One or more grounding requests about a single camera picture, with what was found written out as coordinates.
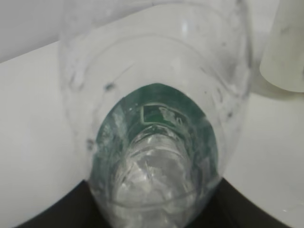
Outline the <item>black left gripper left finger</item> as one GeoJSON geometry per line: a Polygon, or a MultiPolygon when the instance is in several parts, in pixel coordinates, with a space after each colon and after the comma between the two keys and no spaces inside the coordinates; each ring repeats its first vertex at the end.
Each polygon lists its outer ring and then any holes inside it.
{"type": "Polygon", "coordinates": [[[18,227],[105,228],[106,221],[99,213],[88,184],[82,181],[56,204],[18,227]]]}

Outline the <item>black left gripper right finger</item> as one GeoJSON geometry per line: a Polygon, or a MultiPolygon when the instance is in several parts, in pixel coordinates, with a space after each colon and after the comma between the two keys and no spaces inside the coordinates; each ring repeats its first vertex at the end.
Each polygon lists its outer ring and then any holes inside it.
{"type": "Polygon", "coordinates": [[[221,179],[207,198],[191,228],[294,228],[253,203],[226,179],[221,179]]]}

